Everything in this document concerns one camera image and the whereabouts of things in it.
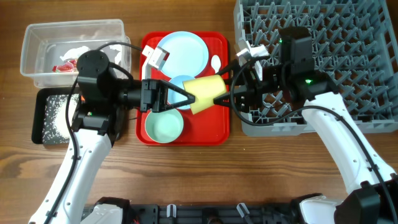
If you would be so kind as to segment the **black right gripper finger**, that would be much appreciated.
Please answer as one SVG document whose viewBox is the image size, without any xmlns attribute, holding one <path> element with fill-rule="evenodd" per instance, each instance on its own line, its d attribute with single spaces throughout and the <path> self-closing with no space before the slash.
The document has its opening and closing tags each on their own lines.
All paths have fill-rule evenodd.
<svg viewBox="0 0 398 224">
<path fill-rule="evenodd" d="M 240 71 L 240 68 L 241 66 L 239 65 L 239 60 L 234 59 L 230 61 L 230 63 L 227 64 L 227 66 L 218 71 L 216 74 L 222 77 L 226 73 L 227 79 L 224 79 L 223 81 L 225 85 L 230 85 L 232 84 L 233 79 L 230 77 L 229 73 L 233 72 L 233 74 L 235 75 Z"/>
<path fill-rule="evenodd" d="M 232 88 L 231 90 L 234 90 L 233 100 L 237 108 L 245 108 L 246 106 L 249 106 L 248 103 L 246 103 L 248 89 L 245 86 L 241 85 L 237 88 Z M 231 92 L 227 91 L 226 93 L 217 96 L 214 98 L 213 102 L 215 105 L 231 108 Z"/>
</svg>

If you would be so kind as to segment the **clear plastic waste bin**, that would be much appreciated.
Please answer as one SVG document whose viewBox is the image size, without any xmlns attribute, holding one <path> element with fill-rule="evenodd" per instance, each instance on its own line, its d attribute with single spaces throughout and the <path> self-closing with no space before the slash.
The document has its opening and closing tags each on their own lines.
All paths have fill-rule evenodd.
<svg viewBox="0 0 398 224">
<path fill-rule="evenodd" d="M 25 30 L 20 72 L 37 88 L 71 86 L 78 72 L 55 73 L 55 65 L 68 50 L 87 46 L 91 50 L 109 42 L 130 43 L 120 19 L 31 24 Z"/>
</svg>

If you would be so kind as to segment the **red patterned snack wrapper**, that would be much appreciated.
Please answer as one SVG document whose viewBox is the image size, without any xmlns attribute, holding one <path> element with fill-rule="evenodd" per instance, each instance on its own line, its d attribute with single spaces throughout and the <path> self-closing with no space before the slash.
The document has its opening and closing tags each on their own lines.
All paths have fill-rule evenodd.
<svg viewBox="0 0 398 224">
<path fill-rule="evenodd" d="M 75 72 L 77 59 L 67 60 L 63 65 L 55 65 L 52 69 L 55 73 L 64 73 L 64 72 Z"/>
</svg>

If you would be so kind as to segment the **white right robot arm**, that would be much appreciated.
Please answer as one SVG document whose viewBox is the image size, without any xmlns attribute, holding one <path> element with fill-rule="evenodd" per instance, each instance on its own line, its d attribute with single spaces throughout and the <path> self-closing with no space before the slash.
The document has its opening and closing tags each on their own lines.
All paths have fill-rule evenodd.
<svg viewBox="0 0 398 224">
<path fill-rule="evenodd" d="M 397 174 L 370 145 L 347 111 L 337 85 L 315 68 L 312 36 L 305 27 L 288 27 L 279 32 L 278 65 L 250 76 L 251 67 L 268 58 L 267 53 L 250 55 L 225 80 L 221 73 L 189 80 L 168 89 L 181 94 L 170 108 L 189 106 L 193 113 L 213 105 L 231 108 L 237 115 L 259 102 L 260 95 L 282 91 L 289 103 L 300 103 L 298 112 L 319 135 L 332 156 L 346 187 L 344 200 L 322 194 L 293 199 L 291 223 L 396 223 Z"/>
</svg>

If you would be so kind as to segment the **mint green bowl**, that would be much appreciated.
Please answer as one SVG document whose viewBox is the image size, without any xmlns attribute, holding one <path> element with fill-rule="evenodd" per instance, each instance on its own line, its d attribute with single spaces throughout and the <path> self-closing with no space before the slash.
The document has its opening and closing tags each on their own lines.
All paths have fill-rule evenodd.
<svg viewBox="0 0 398 224">
<path fill-rule="evenodd" d="M 146 134 L 155 142 L 165 144 L 176 140 L 182 133 L 184 120 L 181 113 L 168 110 L 160 113 L 150 112 L 145 120 Z"/>
</svg>

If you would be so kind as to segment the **yellow plastic cup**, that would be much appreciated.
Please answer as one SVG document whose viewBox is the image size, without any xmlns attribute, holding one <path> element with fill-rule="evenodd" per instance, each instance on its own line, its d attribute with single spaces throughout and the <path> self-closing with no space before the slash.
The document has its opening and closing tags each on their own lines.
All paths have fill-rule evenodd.
<svg viewBox="0 0 398 224">
<path fill-rule="evenodd" d="M 197 114 L 214 105 L 213 100 L 227 92 L 224 80 L 220 75 L 200 77 L 183 82 L 185 91 L 195 96 L 195 102 L 190 104 L 193 114 Z"/>
</svg>

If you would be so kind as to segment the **white rice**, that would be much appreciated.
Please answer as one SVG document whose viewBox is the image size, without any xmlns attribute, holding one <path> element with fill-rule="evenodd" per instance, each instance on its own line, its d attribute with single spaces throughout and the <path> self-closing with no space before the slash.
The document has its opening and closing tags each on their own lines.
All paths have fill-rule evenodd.
<svg viewBox="0 0 398 224">
<path fill-rule="evenodd" d="M 68 95 L 50 95 L 45 105 L 42 143 L 45 145 L 64 144 L 69 142 L 65 112 Z"/>
</svg>

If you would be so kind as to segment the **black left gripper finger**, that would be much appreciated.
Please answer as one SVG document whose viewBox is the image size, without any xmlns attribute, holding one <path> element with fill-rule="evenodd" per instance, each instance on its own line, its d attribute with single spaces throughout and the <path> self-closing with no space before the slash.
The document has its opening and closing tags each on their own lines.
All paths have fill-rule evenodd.
<svg viewBox="0 0 398 224">
<path fill-rule="evenodd" d="M 193 95 L 188 95 L 186 100 L 177 102 L 177 103 L 172 103 L 169 105 L 165 105 L 165 110 L 171 110 L 171 109 L 176 109 L 181 106 L 187 106 L 195 102 L 195 97 Z"/>
<path fill-rule="evenodd" d="M 164 87 L 165 89 L 167 89 L 167 90 L 173 90 L 173 91 L 175 91 L 175 92 L 177 92 L 177 93 L 179 93 L 179 94 L 181 94 L 183 96 L 188 96 L 189 95 L 189 93 L 186 92 L 184 89 L 182 89 L 182 88 L 180 88 L 180 87 L 178 87 L 178 86 L 176 86 L 176 85 L 174 85 L 172 83 L 169 83 L 169 82 L 167 82 L 165 80 L 160 80 L 160 85 L 162 87 Z"/>
</svg>

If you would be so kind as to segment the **light blue round plate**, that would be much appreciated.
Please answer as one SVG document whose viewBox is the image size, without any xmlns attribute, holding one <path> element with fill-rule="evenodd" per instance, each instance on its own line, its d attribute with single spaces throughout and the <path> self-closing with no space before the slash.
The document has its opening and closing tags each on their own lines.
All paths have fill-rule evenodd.
<svg viewBox="0 0 398 224">
<path fill-rule="evenodd" d="M 169 53 L 160 70 L 169 78 L 179 75 L 196 77 L 208 64 L 208 47 L 204 40 L 194 33 L 172 32 L 163 37 L 157 46 Z"/>
</svg>

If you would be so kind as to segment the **white plastic spoon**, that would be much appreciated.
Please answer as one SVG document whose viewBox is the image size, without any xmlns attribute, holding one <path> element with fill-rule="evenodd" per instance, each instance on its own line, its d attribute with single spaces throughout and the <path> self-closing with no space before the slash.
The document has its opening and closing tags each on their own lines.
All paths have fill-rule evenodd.
<svg viewBox="0 0 398 224">
<path fill-rule="evenodd" d="M 218 55 L 214 55 L 211 58 L 211 67 L 215 73 L 218 73 L 221 68 L 221 60 Z"/>
</svg>

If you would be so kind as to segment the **grey dishwasher rack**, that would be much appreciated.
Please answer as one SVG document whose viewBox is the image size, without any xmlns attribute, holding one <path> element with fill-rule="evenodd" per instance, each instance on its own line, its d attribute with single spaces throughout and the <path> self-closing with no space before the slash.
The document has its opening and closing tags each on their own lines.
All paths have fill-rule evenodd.
<svg viewBox="0 0 398 224">
<path fill-rule="evenodd" d="M 237 1 L 233 17 L 236 41 L 266 47 L 265 68 L 279 63 L 279 31 L 306 27 L 315 68 L 339 87 L 359 129 L 397 130 L 397 40 L 385 1 Z"/>
</svg>

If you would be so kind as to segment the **red serving tray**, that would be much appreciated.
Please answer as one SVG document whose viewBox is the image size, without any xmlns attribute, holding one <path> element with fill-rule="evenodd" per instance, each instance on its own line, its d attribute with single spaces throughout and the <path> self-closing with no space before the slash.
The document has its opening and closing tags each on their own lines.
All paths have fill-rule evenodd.
<svg viewBox="0 0 398 224">
<path fill-rule="evenodd" d="M 141 47 L 146 45 L 156 47 L 160 40 L 171 31 L 156 31 L 146 34 L 141 42 Z M 229 60 L 229 47 L 227 39 L 218 32 L 193 32 L 204 40 L 208 47 L 210 58 L 214 55 L 221 59 L 222 67 Z M 161 72 L 152 69 L 152 77 L 169 81 Z M 224 143 L 229 137 L 230 113 L 229 108 L 214 105 L 209 109 L 192 114 L 190 110 L 179 110 L 184 120 L 181 135 L 170 143 L 157 143 L 153 141 L 145 131 L 145 120 L 148 113 L 137 111 L 139 119 L 136 121 L 136 136 L 140 142 L 149 146 L 217 146 Z"/>
</svg>

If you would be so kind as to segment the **black food waste tray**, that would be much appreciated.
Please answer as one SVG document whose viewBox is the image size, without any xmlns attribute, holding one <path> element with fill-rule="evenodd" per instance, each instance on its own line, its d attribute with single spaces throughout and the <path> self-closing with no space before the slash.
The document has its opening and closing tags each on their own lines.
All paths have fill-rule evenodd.
<svg viewBox="0 0 398 224">
<path fill-rule="evenodd" d="M 36 98 L 34 123 L 32 127 L 32 142 L 42 143 L 42 131 L 44 128 L 45 105 L 47 97 L 50 95 L 71 95 L 71 102 L 76 103 L 76 108 L 72 110 L 72 116 L 78 120 L 77 124 L 72 124 L 77 145 L 83 149 L 96 144 L 104 144 L 111 148 L 115 141 L 120 138 L 123 131 L 125 119 L 128 112 L 122 107 L 110 106 L 107 112 L 114 112 L 111 117 L 103 116 L 99 110 L 89 109 L 86 102 L 81 101 L 79 88 L 72 90 L 70 87 L 62 88 L 43 88 Z"/>
</svg>

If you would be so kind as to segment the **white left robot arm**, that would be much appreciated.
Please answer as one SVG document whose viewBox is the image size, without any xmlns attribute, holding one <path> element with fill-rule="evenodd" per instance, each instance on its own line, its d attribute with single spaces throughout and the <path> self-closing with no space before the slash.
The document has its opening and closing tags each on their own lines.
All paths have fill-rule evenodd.
<svg viewBox="0 0 398 224">
<path fill-rule="evenodd" d="M 77 60 L 73 84 L 80 99 L 66 115 L 70 134 L 65 158 L 44 201 L 30 223 L 79 223 L 95 176 L 120 135 L 126 115 L 168 111 L 195 102 L 195 96 L 167 81 L 135 80 L 101 50 Z"/>
</svg>

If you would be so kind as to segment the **white tissue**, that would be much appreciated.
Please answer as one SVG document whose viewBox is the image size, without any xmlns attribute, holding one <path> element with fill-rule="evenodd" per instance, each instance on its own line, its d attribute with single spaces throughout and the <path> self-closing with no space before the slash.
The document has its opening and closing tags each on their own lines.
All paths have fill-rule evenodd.
<svg viewBox="0 0 398 224">
<path fill-rule="evenodd" d="M 60 56 L 60 59 L 65 62 L 69 59 L 77 59 L 83 53 L 90 51 L 91 49 L 87 46 L 82 46 L 68 50 L 64 55 Z M 120 63 L 123 55 L 122 45 L 110 45 L 101 49 L 102 52 L 106 53 L 110 59 L 113 59 L 114 63 Z"/>
</svg>

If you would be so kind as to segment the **light blue bowl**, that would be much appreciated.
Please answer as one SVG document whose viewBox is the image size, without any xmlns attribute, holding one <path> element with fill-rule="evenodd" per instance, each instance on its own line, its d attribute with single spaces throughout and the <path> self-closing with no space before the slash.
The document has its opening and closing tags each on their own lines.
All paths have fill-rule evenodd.
<svg viewBox="0 0 398 224">
<path fill-rule="evenodd" d="M 185 89 L 183 86 L 183 82 L 185 81 L 189 81 L 189 80 L 194 80 L 194 77 L 191 77 L 189 75 L 179 75 L 176 77 L 173 77 L 172 79 L 170 79 L 169 83 L 181 88 L 181 89 Z M 185 101 L 187 100 L 187 97 L 174 91 L 169 89 L 168 90 L 168 95 L 167 95 L 167 100 L 169 104 L 174 104 L 174 103 L 179 103 L 181 101 Z M 178 107 L 178 110 L 189 110 L 190 109 L 190 105 L 185 105 L 185 106 L 180 106 Z"/>
</svg>

